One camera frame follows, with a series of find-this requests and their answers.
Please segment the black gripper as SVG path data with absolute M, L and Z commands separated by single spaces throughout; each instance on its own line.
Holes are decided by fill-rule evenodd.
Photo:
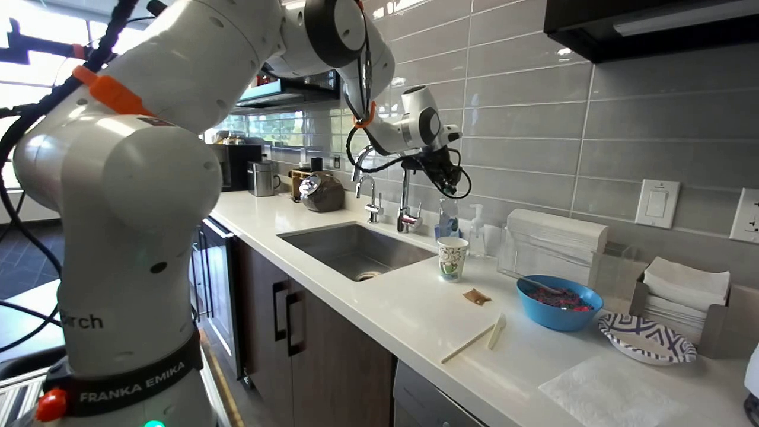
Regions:
M 449 199 L 461 199 L 459 184 L 466 183 L 466 195 L 472 192 L 472 177 L 462 164 L 451 161 L 451 150 L 419 151 L 400 161 L 406 171 L 422 171 Z

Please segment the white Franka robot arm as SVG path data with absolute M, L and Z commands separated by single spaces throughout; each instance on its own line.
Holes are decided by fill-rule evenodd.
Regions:
M 15 172 L 65 225 L 58 287 L 67 356 L 12 427 L 218 427 L 202 382 L 191 256 L 221 197 L 202 133 L 258 70 L 335 70 L 379 153 L 416 158 L 451 192 L 461 171 L 431 91 L 376 116 L 393 56 L 361 0 L 174 0 L 105 69 L 80 67 L 58 102 L 20 122 Z

